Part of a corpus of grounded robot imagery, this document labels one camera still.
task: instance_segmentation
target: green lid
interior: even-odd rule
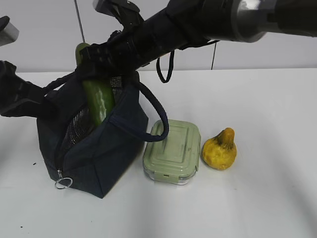
[[[181,184],[198,170],[201,136],[197,126],[184,121],[169,120],[169,134],[164,141],[148,143],[143,156],[145,171],[154,180]],[[159,120],[152,135],[162,134]]]

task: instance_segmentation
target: zipper pull ring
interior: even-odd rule
[[[58,173],[59,179],[55,182],[55,188],[62,190],[62,189],[69,188],[70,186],[72,186],[72,184],[73,184],[72,178],[63,178],[61,170],[57,170],[57,173]],[[60,183],[60,182],[65,181],[65,180],[69,181],[68,185],[63,185]]]

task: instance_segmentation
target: mesh pocket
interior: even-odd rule
[[[94,130],[88,107],[82,109],[69,123],[65,137],[59,150],[59,157],[64,157],[67,151],[88,136]]]
[[[122,77],[113,77],[110,80],[115,103],[117,104],[121,98],[123,92]],[[91,119],[89,108],[84,107],[77,115],[73,117],[69,123],[65,137],[62,141],[59,149],[57,163],[59,167],[62,167],[62,161],[65,154],[78,142],[86,138],[93,130],[95,126]]]

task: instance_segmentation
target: white wall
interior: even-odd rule
[[[147,19],[168,0],[133,0]],[[92,8],[92,0],[78,0],[86,41],[102,43],[121,25]],[[81,42],[73,0],[1,0],[0,15],[9,15],[20,30],[14,44],[0,48],[0,59],[18,66],[20,72],[72,71],[74,49]],[[267,34],[257,43],[221,42],[215,69],[300,68],[317,66],[317,39]],[[177,51],[175,69],[210,69],[213,46]],[[161,61],[167,69],[167,58]],[[154,70],[155,64],[145,70]]]

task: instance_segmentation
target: robotic arm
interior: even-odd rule
[[[117,19],[125,12],[139,16],[139,9],[126,0],[96,0],[94,7]],[[124,25],[123,32],[115,32],[107,43],[87,48],[84,59],[118,74],[210,40],[251,43],[266,32],[317,37],[317,1],[170,0],[148,20],[130,24],[134,27]]]
[[[176,49],[202,47],[210,40],[251,43],[266,32],[317,37],[316,0],[170,0],[146,21],[128,0],[95,0],[94,7],[115,17],[124,29],[80,52],[83,63],[76,71],[84,68],[91,77],[96,68],[106,76],[130,74]],[[1,21],[0,46],[17,38],[8,19]],[[0,61],[1,115],[50,117],[55,112],[45,94],[17,77],[15,66]]]

